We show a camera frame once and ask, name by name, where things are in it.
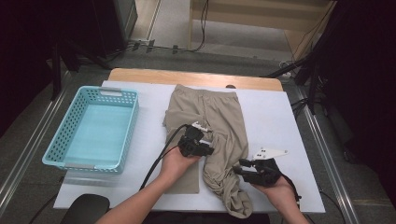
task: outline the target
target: dark floor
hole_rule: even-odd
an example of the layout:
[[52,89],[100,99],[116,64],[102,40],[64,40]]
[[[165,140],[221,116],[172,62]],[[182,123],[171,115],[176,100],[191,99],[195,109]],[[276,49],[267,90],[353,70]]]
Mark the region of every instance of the dark floor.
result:
[[[127,51],[116,58],[111,65],[124,68],[150,68],[177,71],[221,73],[240,76],[262,76],[274,72],[279,62],[258,59],[220,56],[215,54],[182,52],[172,54],[172,51],[155,49],[146,53],[145,49]],[[64,99],[51,121],[35,155],[21,175],[22,179],[2,216],[0,223],[28,223],[39,208],[57,193],[59,182],[65,172],[43,165],[42,155],[56,129],[61,122],[64,112],[74,97],[78,87],[82,85],[100,86],[108,78],[110,71],[103,70],[96,64],[83,65],[78,73],[68,73],[64,80]],[[288,94],[290,102],[299,100],[297,87],[293,81],[283,84],[284,91]],[[12,172],[14,164],[22,154],[25,146],[35,131],[41,117],[50,103],[51,85],[44,89],[33,102],[21,113],[7,133],[0,139],[0,182],[4,185],[8,175]],[[395,223],[396,212],[391,205],[386,193],[377,180],[376,174],[361,163],[352,164],[344,160],[342,144],[337,138],[337,133],[329,120],[323,115],[320,105],[317,105],[317,119],[326,142],[332,152],[332,159],[336,164],[339,174],[346,186],[347,193],[353,203],[360,223]],[[304,146],[314,172],[314,176],[323,191],[336,202],[334,186],[330,180],[322,157],[318,152],[317,143],[313,137],[305,113],[297,118],[297,124],[303,138]],[[343,223],[341,213],[335,204],[328,198],[322,197],[325,204],[325,214],[309,214],[315,223]],[[44,209],[35,223],[60,223],[65,210],[52,209],[53,203]],[[272,223],[281,223],[278,214],[271,214]]]

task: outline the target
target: floor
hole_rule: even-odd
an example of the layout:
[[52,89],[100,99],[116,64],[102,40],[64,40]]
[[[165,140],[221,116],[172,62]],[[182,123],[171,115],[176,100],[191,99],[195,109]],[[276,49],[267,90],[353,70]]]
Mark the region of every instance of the floor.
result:
[[[156,39],[155,44],[158,46],[172,47],[177,44],[183,47],[185,38],[182,36],[184,35],[177,35],[171,31],[172,27],[169,25],[174,24],[169,21],[171,19],[160,19],[160,17],[169,16],[169,13],[165,13],[165,9],[174,7],[167,4],[175,2],[177,1],[162,0],[161,2],[158,18],[151,34],[152,38]],[[183,25],[180,24],[176,30],[183,31],[182,27]],[[197,26],[194,24],[193,44],[200,42],[199,28],[195,27]],[[212,34],[211,30],[215,29],[214,27],[217,27],[216,30],[223,27],[221,29],[224,32],[221,35]],[[125,68],[136,67],[257,77],[274,72],[278,69],[279,63],[290,59],[290,50],[278,30],[232,27],[229,24],[212,22],[206,24],[206,29],[207,44],[198,53],[172,54],[166,49],[155,49],[151,53],[147,53],[146,49],[142,47],[135,51],[128,50],[122,53],[110,64],[114,67]],[[239,30],[244,31],[240,36],[237,35],[240,33]],[[265,41],[257,38],[260,36],[259,34],[266,36]],[[103,70],[96,64],[83,65],[78,73],[67,72],[65,68],[63,70],[64,92],[62,99],[58,99],[59,104],[56,105],[55,102],[49,101],[51,85],[48,85],[0,139],[2,155],[0,159],[1,223],[27,223],[39,208],[59,190],[64,171],[43,165],[41,157],[78,87],[82,85],[100,86],[109,74],[108,70]],[[290,98],[290,103],[294,103],[304,96],[307,86],[296,86],[292,79],[283,79],[283,88]],[[46,115],[47,108],[53,107],[57,108],[56,112],[52,117],[44,117],[49,122],[43,125],[40,120],[43,115]],[[352,204],[352,212],[356,215],[356,218],[346,217],[347,223],[394,223],[395,209],[379,184],[376,174],[364,164],[350,163],[344,160],[342,144],[337,133],[333,130],[332,124],[326,118],[320,105],[316,105],[316,111],[315,120],[325,137],[326,147],[330,151],[335,169],[345,187],[346,196]],[[339,186],[334,185],[309,120],[309,113],[305,110],[296,121],[315,179],[318,182],[318,188],[323,189],[323,192],[335,200],[339,206],[343,202],[337,193]],[[43,128],[43,133],[36,129],[37,125]],[[28,163],[25,170],[15,168],[15,164],[21,163],[21,159],[25,159]],[[13,178],[13,175],[10,174],[18,174],[20,178]],[[5,197],[5,195],[12,195],[12,198]],[[322,199],[326,213],[309,214],[310,218],[315,223],[343,223],[341,213],[335,204],[325,196]],[[50,203],[43,210],[36,223],[60,223],[65,210],[52,209],[52,205],[53,203]],[[281,223],[278,214],[271,214],[270,218],[272,223]]]

